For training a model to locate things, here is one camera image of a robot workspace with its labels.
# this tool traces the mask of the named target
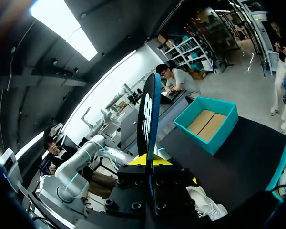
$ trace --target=black hair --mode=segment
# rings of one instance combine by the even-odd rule
[[[163,72],[164,70],[166,70],[168,68],[169,67],[165,63],[160,64],[156,67],[156,73],[161,74],[161,72]]]
[[[272,15],[270,13],[267,13],[266,17],[267,17],[267,20],[270,24],[276,23],[275,19],[272,17]]]
[[[51,136],[46,136],[43,138],[43,148],[48,150],[49,144],[53,143],[54,139]]]

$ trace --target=bolt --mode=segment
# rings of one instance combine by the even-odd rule
[[[140,180],[136,180],[134,184],[135,184],[136,186],[139,186],[139,185],[141,185],[141,184],[142,184],[142,181],[140,181]]]
[[[166,208],[166,204],[159,203],[157,204],[156,208],[158,211],[162,211]]]
[[[138,202],[135,202],[132,204],[132,209],[133,210],[139,210],[142,207],[142,205]]]
[[[114,203],[114,201],[112,199],[106,199],[106,201],[105,201],[106,206],[111,206],[111,205],[113,205],[113,203]]]
[[[121,184],[123,184],[123,183],[124,183],[124,180],[122,180],[122,179],[118,179],[116,183],[117,183],[118,185],[121,185]]]
[[[156,185],[157,185],[157,186],[161,186],[162,184],[163,184],[163,181],[162,181],[162,180],[156,182]]]

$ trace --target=wall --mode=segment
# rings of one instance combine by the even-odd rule
[[[63,133],[78,144],[89,133],[88,126],[81,120],[88,107],[91,110],[86,115],[86,120],[94,125],[102,118],[100,109],[110,102],[124,83],[131,87],[138,79],[161,63],[163,63],[161,59],[147,45],[138,49],[134,55],[120,64],[105,79],[102,77],[100,80],[102,82],[95,87],[78,108]]]

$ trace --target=white robotic arm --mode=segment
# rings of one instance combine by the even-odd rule
[[[97,152],[103,157],[111,159],[118,166],[133,160],[132,156],[122,151],[105,147],[105,138],[103,136],[94,136],[68,161],[61,164],[55,172],[55,177],[63,186],[57,189],[57,194],[62,201],[70,203],[75,198],[82,197],[88,191],[89,183],[78,171],[92,161]]]

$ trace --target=white t-shirt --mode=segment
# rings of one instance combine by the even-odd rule
[[[189,98],[196,98],[198,94],[200,94],[200,90],[196,85],[194,79],[185,71],[177,68],[172,69],[174,78],[168,79],[166,81],[166,86],[174,86],[181,85],[182,90],[186,90],[189,94]]]

